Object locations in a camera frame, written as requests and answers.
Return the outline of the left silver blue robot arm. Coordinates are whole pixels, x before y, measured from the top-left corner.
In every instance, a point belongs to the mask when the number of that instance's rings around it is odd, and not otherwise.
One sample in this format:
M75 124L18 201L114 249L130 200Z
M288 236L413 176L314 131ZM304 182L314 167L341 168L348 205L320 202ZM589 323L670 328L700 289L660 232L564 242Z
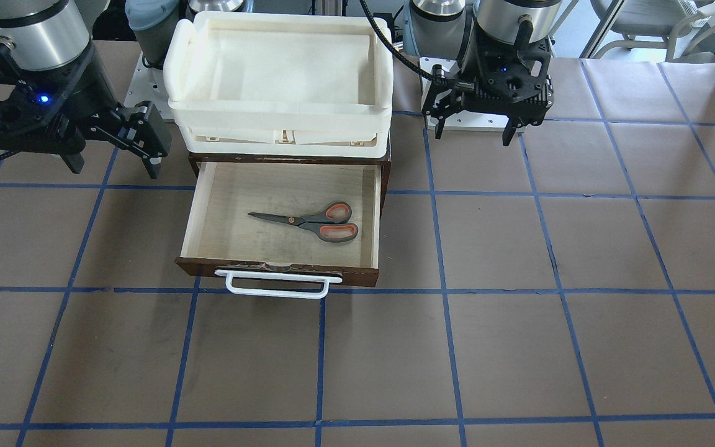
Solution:
M446 119L462 111L504 115L508 119L504 145L510 144L520 128L542 124L553 105L548 33L559 1L476 1L469 12L462 1L411 1L410 6L437 22L465 16L467 35L455 71L450 73L439 63L425 71L394 48L367 3L361 2L380 42L408 69L429 81L421 111L437 120L437 138Z

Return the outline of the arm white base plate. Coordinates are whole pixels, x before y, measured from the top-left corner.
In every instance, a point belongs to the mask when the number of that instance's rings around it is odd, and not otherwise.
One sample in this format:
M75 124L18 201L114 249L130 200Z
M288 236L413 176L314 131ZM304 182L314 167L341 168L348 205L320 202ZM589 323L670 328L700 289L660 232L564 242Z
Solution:
M123 104L126 107L136 107L139 102L145 100L153 103L165 122L174 121L173 113L168 107L168 93L164 85L163 71L148 67L144 54L140 53Z
M420 68L432 72L434 65L441 65L447 74L457 73L456 60L440 59L433 57L422 57L419 60ZM460 111L460 113L449 116L444 124L443 130L462 131L493 131L502 132L508 123L508 117L502 114L481 114L473 111Z

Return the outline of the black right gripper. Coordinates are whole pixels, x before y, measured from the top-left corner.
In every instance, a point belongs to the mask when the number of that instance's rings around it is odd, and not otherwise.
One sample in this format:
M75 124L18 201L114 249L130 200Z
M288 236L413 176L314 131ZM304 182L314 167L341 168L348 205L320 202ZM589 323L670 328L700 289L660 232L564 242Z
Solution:
M0 151L58 155L78 173L87 140L105 140L139 156L158 178L171 149L169 128L151 101L121 107L93 43L43 71L18 67L13 48L0 43Z

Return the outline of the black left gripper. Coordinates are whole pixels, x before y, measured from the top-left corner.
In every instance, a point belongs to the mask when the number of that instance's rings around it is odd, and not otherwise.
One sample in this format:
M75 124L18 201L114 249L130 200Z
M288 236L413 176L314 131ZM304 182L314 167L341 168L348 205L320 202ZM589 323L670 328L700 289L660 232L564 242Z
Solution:
M466 51L447 74L434 65L435 80L426 88L423 114L437 119L435 139L441 139L446 119L461 111L508 117L502 144L508 147L525 125L540 125L554 102L548 75L550 39L525 42L530 25L513 28L513 43L504 43L473 25Z

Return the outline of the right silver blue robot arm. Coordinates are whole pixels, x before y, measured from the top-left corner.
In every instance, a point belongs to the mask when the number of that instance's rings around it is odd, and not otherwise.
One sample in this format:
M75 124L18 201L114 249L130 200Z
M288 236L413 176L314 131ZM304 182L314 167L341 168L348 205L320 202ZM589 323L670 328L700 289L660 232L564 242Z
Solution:
M152 102L116 98L76 3L0 1L0 160L56 155L80 173L89 140L138 156L153 179L171 150Z

